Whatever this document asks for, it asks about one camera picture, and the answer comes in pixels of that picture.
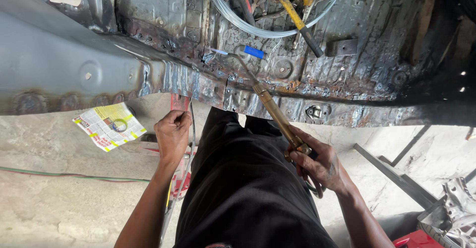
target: hand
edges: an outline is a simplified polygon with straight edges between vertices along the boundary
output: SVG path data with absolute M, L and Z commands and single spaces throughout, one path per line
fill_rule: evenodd
M 192 124 L 189 112 L 171 110 L 154 125 L 160 152 L 160 165 L 177 168 L 188 143 L 188 128 Z
M 290 125 L 289 129 L 319 154 L 317 159 L 313 160 L 299 151 L 292 151 L 289 155 L 296 162 L 297 175 L 307 180 L 308 173 L 315 185 L 318 182 L 337 194 L 346 193 L 353 182 L 337 158 L 335 149 L 295 126 Z

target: welding torch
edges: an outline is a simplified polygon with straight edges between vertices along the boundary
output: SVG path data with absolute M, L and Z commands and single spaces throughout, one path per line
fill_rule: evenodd
M 253 81 L 253 90 L 255 93 L 259 96 L 259 99 L 265 106 L 266 110 L 269 112 L 273 120 L 277 123 L 279 126 L 279 129 L 281 129 L 281 132 L 283 133 L 284 137 L 288 140 L 289 144 L 294 150 L 297 150 L 299 152 L 302 152 L 303 154 L 310 155 L 312 153 L 312 149 L 309 148 L 309 146 L 304 143 L 298 136 L 296 136 L 291 130 L 289 130 L 289 121 L 286 119 L 284 116 L 283 112 L 281 109 L 278 107 L 276 102 L 273 100 L 269 92 L 266 90 L 264 85 L 260 83 L 253 72 L 249 70 L 249 68 L 246 66 L 244 61 L 241 59 L 241 57 L 237 54 L 230 54 L 228 53 L 229 56 L 232 56 L 241 63 L 241 66 L 245 68 L 247 71 L 248 75 L 250 75 L 251 80 Z M 285 155 L 286 160 L 289 162 L 292 162 L 291 158 L 289 157 L 289 154 L 287 156 Z
M 284 137 L 288 140 L 289 144 L 293 148 L 293 150 L 302 152 L 303 154 L 308 155 L 311 159 L 316 160 L 318 157 L 318 154 L 315 150 L 311 149 L 306 143 L 302 141 L 302 139 L 298 136 L 296 136 L 291 130 L 289 129 L 289 121 L 286 119 L 284 116 L 284 113 L 281 111 L 281 109 L 278 107 L 276 102 L 273 100 L 269 92 L 266 90 L 264 85 L 260 83 L 253 72 L 246 66 L 245 62 L 241 59 L 241 57 L 237 54 L 230 54 L 221 50 L 214 50 L 214 51 L 219 51 L 220 54 L 226 54 L 229 56 L 232 56 L 241 63 L 241 66 L 246 70 L 248 75 L 251 77 L 251 80 L 253 81 L 253 90 L 255 93 L 258 95 L 259 99 L 265 106 L 266 110 L 269 112 L 273 120 L 277 123 L 279 126 L 279 129 L 283 133 Z M 291 157 L 289 156 L 289 151 L 284 152 L 284 158 L 288 162 L 293 162 L 291 160 Z M 309 176 L 309 173 L 305 170 L 302 169 L 302 171 Z M 308 188 L 312 190 L 315 194 L 317 194 L 318 198 L 321 199 L 324 196 L 324 191 L 326 190 L 325 187 L 321 186 L 320 184 L 314 184 L 316 187 L 312 187 L 311 184 L 308 184 Z

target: coiled wire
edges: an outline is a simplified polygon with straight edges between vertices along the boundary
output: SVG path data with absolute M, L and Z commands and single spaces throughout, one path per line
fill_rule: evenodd
M 225 3 L 224 0 L 211 0 L 214 4 L 215 7 L 218 9 L 220 14 L 225 17 L 225 19 L 229 20 L 231 23 L 233 23 L 236 27 L 240 28 L 241 30 L 259 36 L 263 38 L 281 38 L 281 37 L 286 37 L 290 36 L 293 34 L 296 34 L 298 32 L 298 29 L 294 30 L 287 30 L 287 31 L 270 31 L 270 30 L 264 30 L 257 28 L 255 26 L 252 26 L 242 20 L 240 17 L 238 17 Z M 330 0 L 325 8 L 321 11 L 321 13 L 315 17 L 313 20 L 311 20 L 309 23 L 306 24 L 308 28 L 311 28 L 314 24 L 316 24 L 327 12 L 329 12 L 330 8 L 336 3 L 336 0 Z

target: car underbody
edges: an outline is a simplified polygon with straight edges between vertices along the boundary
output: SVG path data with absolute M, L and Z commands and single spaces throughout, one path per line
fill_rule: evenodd
M 237 1 L 228 4 L 241 15 Z M 265 6 L 267 13 L 282 9 Z M 171 92 L 270 118 L 238 61 L 207 49 L 240 53 L 251 46 L 267 58 L 243 54 L 243 60 L 290 121 L 474 127 L 474 53 L 465 34 L 471 20 L 435 0 L 421 35 L 425 6 L 425 0 L 336 0 L 312 27 L 326 53 L 317 58 L 303 39 L 291 48 L 295 35 L 262 38 L 241 30 L 211 0 L 81 0 L 77 7 L 0 0 L 0 114 L 79 110 Z M 287 15 L 256 26 L 295 29 Z

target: tattoo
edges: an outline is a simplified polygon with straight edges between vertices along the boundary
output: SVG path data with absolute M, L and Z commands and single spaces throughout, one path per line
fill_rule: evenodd
M 335 174 L 336 164 L 337 164 L 337 154 L 334 154 L 334 157 L 330 160 L 329 170 L 327 171 L 327 180 L 332 178 L 332 176 Z

